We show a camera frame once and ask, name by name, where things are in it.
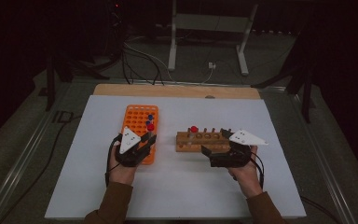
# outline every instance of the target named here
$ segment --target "orange perforated tray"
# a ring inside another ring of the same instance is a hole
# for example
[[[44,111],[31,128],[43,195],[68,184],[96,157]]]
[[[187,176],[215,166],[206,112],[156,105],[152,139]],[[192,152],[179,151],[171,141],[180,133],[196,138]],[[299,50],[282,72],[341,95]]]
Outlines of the orange perforated tray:
[[[121,132],[123,133],[124,127],[128,127],[134,133],[139,136],[147,133],[146,122],[149,120],[149,115],[153,116],[154,131],[153,134],[157,134],[158,128],[158,107],[155,105],[127,105],[126,114],[123,120],[123,127]],[[142,161],[142,164],[149,165],[154,162],[155,153],[156,153],[156,144],[154,144],[150,149],[150,155],[148,155]]]

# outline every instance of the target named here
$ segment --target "hand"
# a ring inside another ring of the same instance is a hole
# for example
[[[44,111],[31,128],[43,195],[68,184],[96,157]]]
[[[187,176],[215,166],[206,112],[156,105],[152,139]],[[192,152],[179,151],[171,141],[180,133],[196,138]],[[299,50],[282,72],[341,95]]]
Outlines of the hand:
[[[255,161],[257,146],[251,146],[251,151],[254,153],[252,159]],[[263,192],[257,179],[257,168],[251,161],[239,168],[228,168],[228,172],[237,179],[246,198],[254,197]]]
[[[116,148],[116,146],[112,148],[109,168],[113,168],[118,165],[118,161],[116,161],[115,157]],[[133,179],[135,178],[136,168],[137,167],[125,167],[122,165],[117,166],[115,169],[109,172],[109,182],[118,182],[121,184],[132,185]]]

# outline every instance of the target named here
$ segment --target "red object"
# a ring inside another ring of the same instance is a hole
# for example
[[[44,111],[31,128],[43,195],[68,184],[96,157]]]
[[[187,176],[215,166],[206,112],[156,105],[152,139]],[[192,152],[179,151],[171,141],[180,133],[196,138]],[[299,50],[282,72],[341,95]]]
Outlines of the red object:
[[[199,128],[197,128],[196,126],[191,126],[190,131],[192,133],[197,133],[199,131]]]
[[[152,132],[152,131],[154,131],[154,124],[148,124],[147,126],[146,126],[146,128],[147,128],[147,130],[149,131],[149,132]]]

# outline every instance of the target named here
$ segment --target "forearm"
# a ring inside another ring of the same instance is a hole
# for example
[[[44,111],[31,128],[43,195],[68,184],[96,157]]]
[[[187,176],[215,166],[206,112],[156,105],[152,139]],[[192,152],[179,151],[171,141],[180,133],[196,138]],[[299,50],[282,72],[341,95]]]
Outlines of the forearm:
[[[246,201],[254,224],[287,223],[266,192],[248,198]]]
[[[85,217],[85,223],[123,223],[131,200],[132,186],[109,182],[98,210]]]

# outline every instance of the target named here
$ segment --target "white board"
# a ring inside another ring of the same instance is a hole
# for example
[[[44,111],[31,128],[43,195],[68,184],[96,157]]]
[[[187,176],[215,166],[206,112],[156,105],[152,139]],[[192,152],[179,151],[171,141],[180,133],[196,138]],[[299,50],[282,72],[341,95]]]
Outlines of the white board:
[[[177,132],[195,125],[244,129],[266,140],[258,155],[264,190],[283,217],[304,217],[296,184],[263,100],[91,96],[48,205],[46,218],[83,218],[98,209],[105,191],[108,148],[119,133],[127,105],[156,105],[155,162],[141,165],[127,218],[242,218],[250,213],[226,168],[212,168],[201,153],[175,151]]]

